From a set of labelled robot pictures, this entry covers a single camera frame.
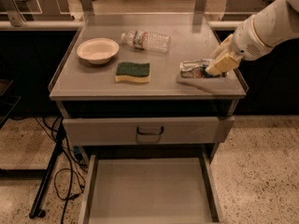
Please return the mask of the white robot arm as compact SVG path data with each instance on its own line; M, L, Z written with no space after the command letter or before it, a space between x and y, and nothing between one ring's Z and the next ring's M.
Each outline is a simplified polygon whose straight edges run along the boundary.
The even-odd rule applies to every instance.
M217 76L255 61L277 45L299 37L299 0L275 0L240 23L210 54L206 71Z

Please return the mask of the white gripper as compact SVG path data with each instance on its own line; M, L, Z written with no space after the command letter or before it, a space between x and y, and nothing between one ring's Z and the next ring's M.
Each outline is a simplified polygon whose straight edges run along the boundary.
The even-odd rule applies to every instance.
M241 56L246 61L255 61L272 51L256 34L254 18L252 15L240 23L233 35L228 35L211 52L210 58L215 60L206 69L210 75L214 77L236 69Z

